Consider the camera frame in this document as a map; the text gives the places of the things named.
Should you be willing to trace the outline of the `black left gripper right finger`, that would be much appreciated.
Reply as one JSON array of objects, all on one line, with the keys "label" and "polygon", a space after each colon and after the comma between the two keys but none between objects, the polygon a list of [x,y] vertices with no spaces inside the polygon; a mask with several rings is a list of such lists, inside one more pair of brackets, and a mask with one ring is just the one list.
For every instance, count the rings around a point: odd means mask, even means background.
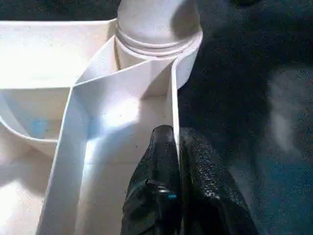
[{"label": "black left gripper right finger", "polygon": [[238,184],[205,136],[181,128],[179,146],[184,234],[258,234]]}]

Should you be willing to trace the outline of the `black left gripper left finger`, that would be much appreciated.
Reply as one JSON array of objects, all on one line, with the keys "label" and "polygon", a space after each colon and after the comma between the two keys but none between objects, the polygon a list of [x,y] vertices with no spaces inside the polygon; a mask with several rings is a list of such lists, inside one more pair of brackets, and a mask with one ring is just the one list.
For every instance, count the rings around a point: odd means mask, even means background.
[{"label": "black left gripper left finger", "polygon": [[176,142],[170,125],[156,127],[129,181],[123,205],[122,235],[177,235],[181,182]]}]

